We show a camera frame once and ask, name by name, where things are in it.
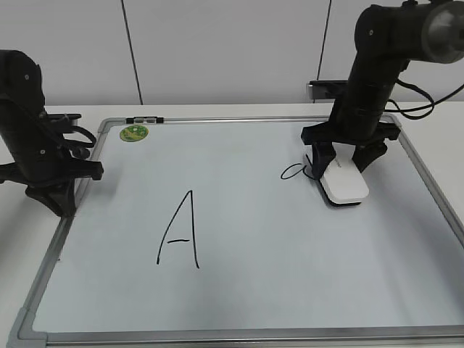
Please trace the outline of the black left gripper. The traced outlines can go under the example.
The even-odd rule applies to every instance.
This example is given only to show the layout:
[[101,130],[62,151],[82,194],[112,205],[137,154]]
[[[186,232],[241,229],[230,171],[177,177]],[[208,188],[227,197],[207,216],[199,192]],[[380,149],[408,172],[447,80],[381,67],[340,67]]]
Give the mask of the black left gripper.
[[56,129],[48,113],[32,117],[19,108],[1,109],[1,138],[14,162],[1,166],[1,182],[29,185],[25,194],[58,217],[75,215],[76,178],[98,181],[100,162],[90,161],[96,137],[79,125]]

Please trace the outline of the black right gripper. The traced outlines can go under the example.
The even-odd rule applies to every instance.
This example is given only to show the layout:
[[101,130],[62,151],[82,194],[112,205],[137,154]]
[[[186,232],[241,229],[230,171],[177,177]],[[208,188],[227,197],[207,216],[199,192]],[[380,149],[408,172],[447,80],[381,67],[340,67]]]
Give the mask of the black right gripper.
[[373,116],[344,106],[344,98],[333,103],[328,121],[302,129],[304,145],[311,145],[311,173],[315,180],[322,178],[329,164],[336,158],[332,143],[359,145],[353,162],[362,173],[372,162],[387,152],[385,139],[397,140],[400,129],[395,123],[382,123],[381,113]]

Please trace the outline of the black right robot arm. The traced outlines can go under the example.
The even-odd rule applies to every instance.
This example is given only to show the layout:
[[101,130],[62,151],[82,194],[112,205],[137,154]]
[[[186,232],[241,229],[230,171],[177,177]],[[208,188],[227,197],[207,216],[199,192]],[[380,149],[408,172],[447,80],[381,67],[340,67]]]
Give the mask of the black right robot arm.
[[335,143],[355,147],[352,160],[362,172],[386,153],[386,140],[398,139],[399,127],[381,122],[381,116],[399,75],[412,61],[447,65],[463,58],[463,2],[373,4],[357,20],[355,48],[328,121],[302,130],[303,143],[312,148],[316,180],[335,159]]

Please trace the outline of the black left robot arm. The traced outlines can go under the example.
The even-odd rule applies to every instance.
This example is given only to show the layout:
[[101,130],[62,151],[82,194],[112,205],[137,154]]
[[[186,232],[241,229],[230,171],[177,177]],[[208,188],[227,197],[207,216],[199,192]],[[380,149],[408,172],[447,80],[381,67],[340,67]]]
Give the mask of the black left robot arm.
[[80,117],[49,114],[40,66],[21,51],[1,51],[1,138],[13,158],[1,165],[1,181],[25,185],[59,217],[76,212],[76,180],[98,181],[104,172],[89,159],[96,137],[77,124]]

